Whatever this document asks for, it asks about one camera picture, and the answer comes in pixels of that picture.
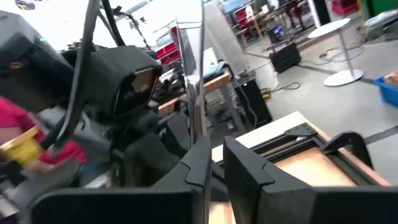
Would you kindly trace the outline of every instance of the yellow object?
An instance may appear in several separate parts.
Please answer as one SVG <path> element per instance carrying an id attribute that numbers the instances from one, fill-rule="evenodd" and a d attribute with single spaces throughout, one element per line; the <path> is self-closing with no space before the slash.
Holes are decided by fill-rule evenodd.
<path id="1" fill-rule="evenodd" d="M 263 94 L 262 94 L 262 99 L 263 99 L 264 101 L 269 100 L 269 98 L 271 98 L 271 94 L 269 94 L 269 93 L 263 93 Z"/>
<path id="2" fill-rule="evenodd" d="M 21 166 L 25 166 L 41 155 L 40 145 L 34 139 L 39 132 L 36 127 L 31 128 L 24 134 L 4 143 L 0 149 L 5 153 L 9 160 L 18 162 Z"/>

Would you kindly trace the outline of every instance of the black cable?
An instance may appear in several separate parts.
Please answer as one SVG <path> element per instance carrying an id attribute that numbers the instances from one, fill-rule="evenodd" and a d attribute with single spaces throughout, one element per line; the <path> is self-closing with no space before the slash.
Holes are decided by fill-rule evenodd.
<path id="1" fill-rule="evenodd" d="M 120 35 L 119 29 L 116 25 L 116 21 L 114 20 L 113 10 L 111 8 L 109 0 L 102 0 L 102 5 L 105 10 L 106 18 L 108 19 L 109 25 L 111 26 L 113 34 L 116 38 L 116 45 L 125 46 L 126 44 L 124 43 L 122 36 Z"/>
<path id="2" fill-rule="evenodd" d="M 148 43 L 147 43 L 147 40 L 145 39 L 145 37 L 144 37 L 144 35 L 142 34 L 141 30 L 138 28 L 139 24 L 137 23 L 137 21 L 133 18 L 132 15 L 128 15 L 128 14 L 125 14 L 125 15 L 128 16 L 128 18 L 132 21 L 132 23 L 133 23 L 134 26 L 136 27 L 136 30 L 138 31 L 139 35 L 142 37 L 145 46 L 148 48 L 148 50 L 150 50 L 150 47 L 149 47 L 149 45 L 148 45 Z"/>
<path id="3" fill-rule="evenodd" d="M 95 30 L 98 11 L 100 10 L 100 0 L 89 0 L 83 38 L 80 49 L 77 53 L 75 72 L 73 74 L 72 90 L 68 110 L 60 134 L 55 141 L 54 147 L 50 148 L 51 154 L 60 152 L 63 145 L 69 137 L 75 132 L 76 125 L 80 120 L 81 112 L 84 107 L 83 87 L 87 76 L 87 69 L 91 59 L 91 50 L 93 46 L 93 35 Z"/>
<path id="4" fill-rule="evenodd" d="M 54 142 L 57 140 L 57 137 L 62 129 L 62 126 L 65 122 L 65 115 L 62 116 L 61 120 L 59 120 L 56 125 L 45 135 L 43 140 L 40 142 L 40 146 L 42 149 L 48 149 Z"/>
<path id="5" fill-rule="evenodd" d="M 291 84 L 289 84 L 289 85 L 282 86 L 282 87 L 279 87 L 279 85 L 278 85 L 278 86 L 277 86 L 275 89 L 273 89 L 273 90 L 269 90 L 268 88 L 262 89 L 262 90 L 261 90 L 261 94 L 273 93 L 273 92 L 276 92 L 276 91 L 279 91 L 279 90 L 296 90 L 296 89 L 300 88 L 300 86 L 301 86 L 301 84 L 298 83 L 298 82 L 293 82 L 293 83 L 291 83 Z"/>

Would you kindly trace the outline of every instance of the white table top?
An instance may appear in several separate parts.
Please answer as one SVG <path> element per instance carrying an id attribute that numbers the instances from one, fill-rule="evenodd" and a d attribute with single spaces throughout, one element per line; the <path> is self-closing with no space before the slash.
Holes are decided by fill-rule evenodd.
<path id="1" fill-rule="evenodd" d="M 316 28 L 314 31 L 311 32 L 310 35 L 308 35 L 308 38 L 312 39 L 312 38 L 316 38 L 316 37 L 321 37 L 325 34 L 329 34 L 330 32 L 336 31 L 340 28 L 342 28 L 343 26 L 347 25 L 347 23 L 350 21 L 350 18 L 346 18 L 346 19 L 341 19 L 338 21 L 334 21 L 334 22 L 329 22 L 328 24 L 325 24 L 319 28 Z"/>
<path id="2" fill-rule="evenodd" d="M 263 127 L 246 133 L 236 138 L 236 140 L 238 140 L 238 142 L 246 147 L 253 147 L 260 143 L 268 141 L 280 134 L 283 134 L 286 130 L 294 128 L 302 123 L 309 123 L 309 121 L 304 118 L 304 116 L 300 114 L 300 112 L 296 111 Z M 223 145 L 217 146 L 212 149 L 211 158 L 215 162 L 223 160 Z"/>

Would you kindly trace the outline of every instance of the black box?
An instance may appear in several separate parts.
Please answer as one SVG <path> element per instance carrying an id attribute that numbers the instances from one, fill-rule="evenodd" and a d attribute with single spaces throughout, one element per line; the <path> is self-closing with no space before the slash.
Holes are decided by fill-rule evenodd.
<path id="1" fill-rule="evenodd" d="M 258 128 L 272 121 L 272 116 L 268 111 L 266 102 L 262 99 L 260 89 L 254 78 L 239 80 L 239 84 L 235 86 L 235 92 L 239 96 L 240 102 L 251 126 Z M 249 100 L 252 111 L 249 109 L 248 102 L 244 94 L 246 94 L 246 97 Z M 254 124 L 256 121 L 254 119 L 253 112 L 257 116 L 256 124 Z"/>
<path id="2" fill-rule="evenodd" d="M 301 61 L 299 50 L 295 43 L 289 43 L 285 46 L 274 49 L 269 54 L 269 58 L 278 73 L 284 72 L 289 68 L 297 65 Z"/>

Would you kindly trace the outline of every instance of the electrical cord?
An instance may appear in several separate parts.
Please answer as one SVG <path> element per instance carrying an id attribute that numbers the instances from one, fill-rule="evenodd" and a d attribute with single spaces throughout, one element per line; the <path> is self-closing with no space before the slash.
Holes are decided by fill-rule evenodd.
<path id="1" fill-rule="evenodd" d="M 63 126 L 59 132 L 59 135 L 57 136 L 54 147 L 50 148 L 50 154 L 56 154 L 60 152 L 63 145 L 74 133 L 76 125 L 80 120 L 80 115 L 85 104 L 83 100 L 83 87 L 85 85 L 87 69 L 91 59 L 93 35 L 99 10 L 100 0 L 88 1 L 85 25 L 83 29 L 83 38 L 81 40 L 80 49 L 77 53 L 68 110 L 65 115 L 65 122 L 63 122 Z"/>
<path id="2" fill-rule="evenodd" d="M 125 13 L 125 12 L 121 12 L 121 9 L 122 9 L 122 7 L 118 6 L 118 7 L 116 7 L 116 9 L 113 10 L 113 13 L 115 15 L 119 15 L 119 16 L 121 16 L 121 15 L 127 16 L 131 20 L 131 22 L 134 24 L 134 26 L 136 27 L 136 30 L 138 31 L 138 34 L 142 37 L 146 48 L 148 50 L 150 50 L 150 47 L 149 47 L 149 45 L 147 43 L 147 40 L 145 39 L 144 35 L 142 34 L 141 30 L 139 29 L 138 22 L 134 19 L 134 17 L 131 14 L 128 14 L 128 13 Z"/>
<path id="3" fill-rule="evenodd" d="M 113 31 L 113 34 L 116 38 L 116 44 L 118 46 L 125 46 L 126 44 L 124 43 L 122 36 L 120 35 L 119 29 L 116 25 L 116 21 L 114 20 L 113 17 L 113 10 L 111 8 L 111 5 L 109 3 L 109 0 L 102 0 L 102 5 L 105 10 L 106 18 L 108 19 L 109 25 L 111 26 L 111 29 Z"/>
<path id="4" fill-rule="evenodd" d="M 362 46 L 365 44 L 366 37 L 368 36 L 368 31 L 366 30 L 366 28 L 365 28 L 365 27 L 362 27 L 361 30 L 356 34 L 356 36 L 355 36 L 355 37 L 349 42 L 349 44 L 348 44 L 349 46 L 352 45 L 352 44 L 355 42 L 355 40 L 356 40 L 361 34 L 363 34 L 363 38 L 362 38 L 362 40 L 360 41 L 360 43 L 354 45 L 353 47 L 349 47 L 349 48 L 346 49 L 346 51 L 354 50 L 354 49 L 361 49 L 361 51 L 360 51 L 357 55 L 355 55 L 354 57 L 346 58 L 346 59 L 344 59 L 344 60 L 335 60 L 337 57 L 339 57 L 341 54 L 344 53 L 344 50 L 342 50 L 341 52 L 338 52 L 337 54 L 334 54 L 334 55 L 331 56 L 330 58 L 326 58 L 326 56 L 328 55 L 328 52 L 341 49 L 340 47 L 332 47 L 332 48 L 330 48 L 330 49 L 328 49 L 328 50 L 322 52 L 322 53 L 319 55 L 319 59 L 322 60 L 323 62 L 317 63 L 317 62 L 313 62 L 313 61 L 311 61 L 311 60 L 302 60 L 302 62 L 309 62 L 309 63 L 312 63 L 312 64 L 314 64 L 314 65 L 326 65 L 326 64 L 328 64 L 328 63 L 330 63 L 330 62 L 345 62 L 345 61 L 347 61 L 347 60 L 354 59 L 354 58 L 360 56 L 360 55 L 363 53 Z"/>
<path id="5" fill-rule="evenodd" d="M 291 83 L 289 85 L 285 85 L 285 86 L 282 86 L 282 87 L 279 87 L 279 85 L 277 85 L 276 88 L 273 89 L 273 90 L 269 90 L 269 88 L 264 88 L 264 89 L 261 90 L 261 94 L 273 93 L 273 92 L 276 92 L 276 91 L 279 91 L 279 90 L 296 90 L 296 89 L 298 89 L 300 87 L 301 87 L 300 83 L 293 82 L 293 83 Z"/>

